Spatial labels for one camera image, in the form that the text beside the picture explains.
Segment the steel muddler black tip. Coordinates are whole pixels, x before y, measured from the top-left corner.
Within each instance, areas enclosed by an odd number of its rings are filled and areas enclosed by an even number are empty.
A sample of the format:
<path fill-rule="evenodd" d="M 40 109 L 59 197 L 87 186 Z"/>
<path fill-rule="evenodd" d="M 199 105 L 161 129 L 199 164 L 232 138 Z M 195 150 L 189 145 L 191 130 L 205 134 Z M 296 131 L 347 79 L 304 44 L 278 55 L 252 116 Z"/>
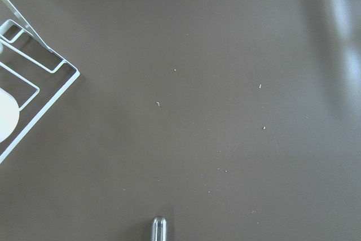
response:
<path fill-rule="evenodd" d="M 164 216 L 156 216 L 152 220 L 151 241 L 167 241 L 168 223 Z"/>

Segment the white cup rack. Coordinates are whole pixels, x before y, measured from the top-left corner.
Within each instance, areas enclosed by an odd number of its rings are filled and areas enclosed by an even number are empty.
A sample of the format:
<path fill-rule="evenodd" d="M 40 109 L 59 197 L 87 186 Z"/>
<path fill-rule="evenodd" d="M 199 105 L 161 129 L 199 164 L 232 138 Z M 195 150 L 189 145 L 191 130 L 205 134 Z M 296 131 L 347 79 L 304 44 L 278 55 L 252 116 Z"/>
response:
<path fill-rule="evenodd" d="M 1 0 L 1 89 L 20 111 L 15 130 L 1 142 L 2 161 L 79 76 L 10 0 Z"/>

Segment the white cup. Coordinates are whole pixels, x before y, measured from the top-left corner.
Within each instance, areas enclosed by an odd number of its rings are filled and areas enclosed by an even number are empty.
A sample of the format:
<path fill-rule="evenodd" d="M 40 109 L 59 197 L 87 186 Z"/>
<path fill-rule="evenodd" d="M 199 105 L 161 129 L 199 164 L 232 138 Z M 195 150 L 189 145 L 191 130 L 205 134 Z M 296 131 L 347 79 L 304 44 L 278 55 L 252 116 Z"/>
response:
<path fill-rule="evenodd" d="M 15 130 L 20 116 L 19 106 L 16 99 L 1 89 L 1 142 L 7 139 Z"/>

